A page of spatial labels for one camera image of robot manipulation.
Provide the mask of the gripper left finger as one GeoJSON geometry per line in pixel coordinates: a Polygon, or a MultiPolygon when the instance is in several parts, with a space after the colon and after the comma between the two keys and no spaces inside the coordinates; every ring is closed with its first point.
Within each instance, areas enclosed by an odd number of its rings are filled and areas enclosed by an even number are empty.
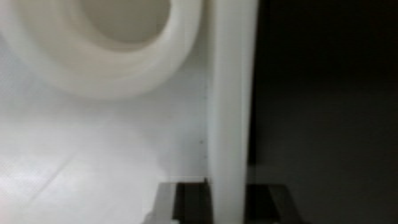
{"type": "Polygon", "coordinates": [[[212,193],[206,182],[162,183],[142,224],[212,224],[212,193]]]}

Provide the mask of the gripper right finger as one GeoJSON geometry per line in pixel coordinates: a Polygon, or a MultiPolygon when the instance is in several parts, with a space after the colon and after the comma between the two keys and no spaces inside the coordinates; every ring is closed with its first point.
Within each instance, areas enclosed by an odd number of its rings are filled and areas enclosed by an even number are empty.
{"type": "Polygon", "coordinates": [[[285,185],[251,184],[247,186],[245,224],[309,224],[301,216],[285,185]]]}

